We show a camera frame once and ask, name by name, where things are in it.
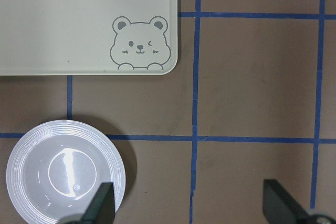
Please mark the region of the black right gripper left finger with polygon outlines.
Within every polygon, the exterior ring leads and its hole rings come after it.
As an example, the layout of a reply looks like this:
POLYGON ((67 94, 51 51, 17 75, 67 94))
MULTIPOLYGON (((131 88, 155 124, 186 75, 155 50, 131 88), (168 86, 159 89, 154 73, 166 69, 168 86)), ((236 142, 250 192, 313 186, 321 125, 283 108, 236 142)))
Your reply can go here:
POLYGON ((115 219, 115 198, 113 182, 100 185, 80 223, 113 223, 115 219))

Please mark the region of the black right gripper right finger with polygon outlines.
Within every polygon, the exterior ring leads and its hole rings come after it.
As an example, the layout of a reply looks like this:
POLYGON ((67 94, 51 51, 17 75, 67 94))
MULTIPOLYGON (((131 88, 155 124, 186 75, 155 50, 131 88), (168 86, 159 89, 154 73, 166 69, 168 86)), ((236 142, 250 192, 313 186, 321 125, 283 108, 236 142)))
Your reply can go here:
POLYGON ((262 203, 268 223, 312 223, 310 215, 275 179, 264 180, 262 203))

